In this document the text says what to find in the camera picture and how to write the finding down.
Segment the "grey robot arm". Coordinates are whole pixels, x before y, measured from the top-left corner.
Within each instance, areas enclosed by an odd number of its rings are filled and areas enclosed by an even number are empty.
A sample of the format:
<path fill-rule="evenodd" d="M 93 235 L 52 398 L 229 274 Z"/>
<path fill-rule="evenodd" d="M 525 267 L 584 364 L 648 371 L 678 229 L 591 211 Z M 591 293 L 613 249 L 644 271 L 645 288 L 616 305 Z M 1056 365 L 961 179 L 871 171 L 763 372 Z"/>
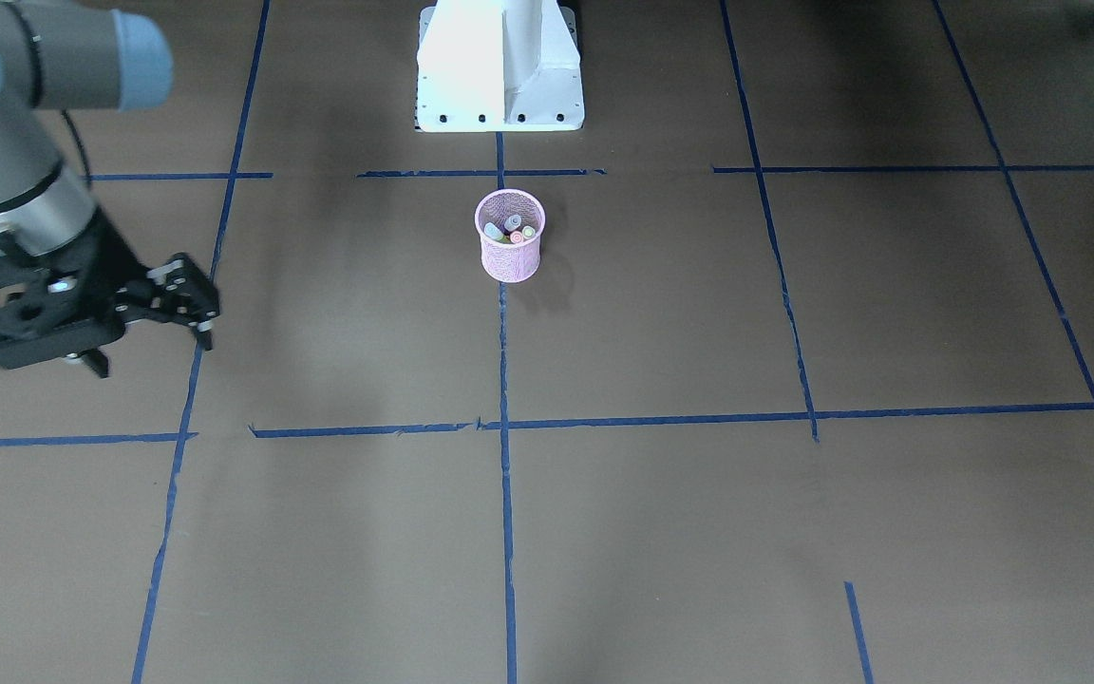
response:
<path fill-rule="evenodd" d="M 168 100 L 174 58 L 151 18 L 75 1 L 0 1 L 0 368 L 65 359 L 105 378 L 104 347 L 138 321 L 214 347 L 217 286 L 187 253 L 135 255 L 38 113 Z"/>

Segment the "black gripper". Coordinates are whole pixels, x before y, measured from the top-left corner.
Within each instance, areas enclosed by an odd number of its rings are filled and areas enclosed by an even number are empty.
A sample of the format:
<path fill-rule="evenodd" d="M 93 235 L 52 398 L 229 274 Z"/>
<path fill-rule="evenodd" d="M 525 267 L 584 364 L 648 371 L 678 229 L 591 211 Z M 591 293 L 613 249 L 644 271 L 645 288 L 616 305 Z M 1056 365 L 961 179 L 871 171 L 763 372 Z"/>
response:
<path fill-rule="evenodd" d="M 0 317 L 62 316 L 109 306 L 127 325 L 141 318 L 179 324 L 203 351 L 216 347 L 220 295 L 187 253 L 147 267 L 104 211 L 92 213 L 83 232 L 65 246 L 43 255 L 26 250 L 21 228 L 0 229 Z M 110 376 L 110 359 L 100 348 L 69 353 L 66 361 Z"/>

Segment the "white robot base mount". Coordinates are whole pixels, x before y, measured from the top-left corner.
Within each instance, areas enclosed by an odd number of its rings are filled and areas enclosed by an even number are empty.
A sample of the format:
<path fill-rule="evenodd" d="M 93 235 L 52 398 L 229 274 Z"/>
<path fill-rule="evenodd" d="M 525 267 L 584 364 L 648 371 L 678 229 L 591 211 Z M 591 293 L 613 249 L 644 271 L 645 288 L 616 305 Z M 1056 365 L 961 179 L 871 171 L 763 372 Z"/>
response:
<path fill-rule="evenodd" d="M 577 131 L 577 1 L 437 1 L 420 12 L 414 125 L 424 134 Z"/>

